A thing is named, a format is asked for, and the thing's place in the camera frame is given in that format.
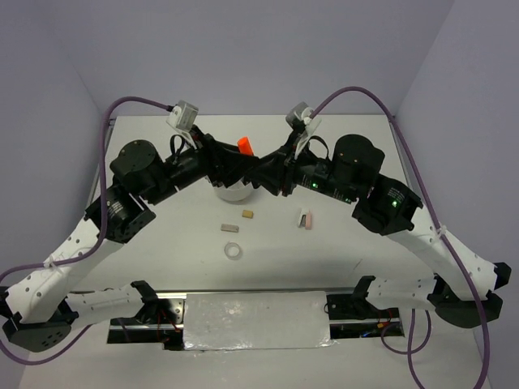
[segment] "white cable tie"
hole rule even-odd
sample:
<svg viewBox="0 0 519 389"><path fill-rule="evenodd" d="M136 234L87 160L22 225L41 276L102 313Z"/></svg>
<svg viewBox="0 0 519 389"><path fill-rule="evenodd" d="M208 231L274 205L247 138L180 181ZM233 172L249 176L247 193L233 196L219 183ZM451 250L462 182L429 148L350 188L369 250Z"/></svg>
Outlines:
<svg viewBox="0 0 519 389"><path fill-rule="evenodd" d="M447 226L445 226L445 224L442 224L435 232L436 235L433 239L433 242L437 243L440 241L441 237L447 233Z"/></svg>
<svg viewBox="0 0 519 389"><path fill-rule="evenodd" d="M52 267L55 271L58 271L59 273L63 274L62 269L59 268L56 262L59 262L59 260L55 261L54 256L51 254L49 255L49 262L43 263L43 266L47 269Z"/></svg>

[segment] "white table surface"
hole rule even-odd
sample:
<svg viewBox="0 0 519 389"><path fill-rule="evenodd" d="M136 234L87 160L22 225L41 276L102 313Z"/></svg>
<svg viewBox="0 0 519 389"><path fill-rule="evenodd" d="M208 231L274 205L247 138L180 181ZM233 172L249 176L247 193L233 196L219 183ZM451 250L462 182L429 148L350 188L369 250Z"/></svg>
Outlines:
<svg viewBox="0 0 519 389"><path fill-rule="evenodd" d="M290 131L282 116L201 116L196 123L224 142L248 136L258 156L277 148ZM331 149L348 133L365 135L383 149L381 173L405 180L384 117L324 116L319 128ZM119 117L107 159L134 139L150 140L166 158L170 136L164 117ZM313 212L311 231L295 227L300 207ZM243 209L254 211L254 218L242 218ZM303 188L287 199L258 190L234 205L217 198L212 187L200 181L153 211L157 219L98 266L78 289L104 289L133 280L146 280L157 290L327 288L355 286L364 275L430 274L405 249L357 224L350 216L353 206ZM238 224L240 232L223 233L221 223ZM238 261L223 253L229 240L244 250ZM408 312L402 314L406 327ZM425 320L418 316L417 342L425 333ZM481 366L473 332L452 327L435 315L433 323L430 344L414 358L418 375L426 387L472 387ZM107 332L108 323L100 323L64 357L27 368L20 388L414 387L405 357L385 350L379 339L341 340L319 349L200 353L166 352L157 344L108 345ZM389 341L405 347L405 338Z"/></svg>

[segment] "light purple wall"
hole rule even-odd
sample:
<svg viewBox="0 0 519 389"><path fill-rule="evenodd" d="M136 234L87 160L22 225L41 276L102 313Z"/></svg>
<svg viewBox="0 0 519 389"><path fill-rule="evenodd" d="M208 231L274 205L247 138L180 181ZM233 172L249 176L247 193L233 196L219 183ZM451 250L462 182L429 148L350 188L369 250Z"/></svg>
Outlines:
<svg viewBox="0 0 519 389"><path fill-rule="evenodd" d="M38 0L100 107L287 113L360 84L396 109L453 0ZM157 113L139 105L124 113ZM349 96L329 113L378 113Z"/></svg>
<svg viewBox="0 0 519 389"><path fill-rule="evenodd" d="M491 384L508 389L517 387L519 349L519 2L498 3L455 1L397 119L440 220L515 269L490 324Z"/></svg>
<svg viewBox="0 0 519 389"><path fill-rule="evenodd" d="M2 270L41 262L62 242L95 169L99 112L41 20L32 0L0 2ZM0 354L0 387L18 387L22 372Z"/></svg>

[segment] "red wire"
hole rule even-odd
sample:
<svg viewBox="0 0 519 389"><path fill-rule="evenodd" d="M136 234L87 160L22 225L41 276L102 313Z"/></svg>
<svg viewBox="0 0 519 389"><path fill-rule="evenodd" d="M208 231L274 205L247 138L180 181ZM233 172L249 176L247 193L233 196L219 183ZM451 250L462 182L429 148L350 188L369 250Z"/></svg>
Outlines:
<svg viewBox="0 0 519 389"><path fill-rule="evenodd" d="M173 328L175 329L175 332L180 332L180 330L179 330L179 329L177 328L177 326L175 326L175 323L173 323L173 321L171 321L171 319L170 319L170 318L168 318L168 315L167 315L167 314L165 314L165 312L164 312L164 311L162 311L162 314L164 315L164 317L165 317L165 318L167 318L167 319L168 319L168 322L170 322L170 323L171 323L171 325L172 325L172 326L173 326Z"/></svg>
<svg viewBox="0 0 519 389"><path fill-rule="evenodd" d="M161 341L161 314L157 315L157 340Z"/></svg>

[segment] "gray connector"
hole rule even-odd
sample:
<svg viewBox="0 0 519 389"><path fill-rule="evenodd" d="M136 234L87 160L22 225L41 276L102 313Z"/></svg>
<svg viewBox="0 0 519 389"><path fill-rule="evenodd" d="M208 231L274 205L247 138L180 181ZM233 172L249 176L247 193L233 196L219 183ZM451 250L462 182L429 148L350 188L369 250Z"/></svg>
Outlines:
<svg viewBox="0 0 519 389"><path fill-rule="evenodd" d="M285 117L285 120L289 124L289 126L291 127L296 120L302 121L303 113L305 113L305 111L308 108L310 108L310 107L308 107L308 104L305 103L304 101L297 104L295 107L293 107L292 110L290 110L289 114L286 115L286 117Z"/></svg>
<svg viewBox="0 0 519 389"><path fill-rule="evenodd" d="M189 104L184 100L180 100L177 106L182 110L180 117L178 118L176 127L179 130L189 131L195 123L196 115L198 115L198 107L193 104Z"/></svg>

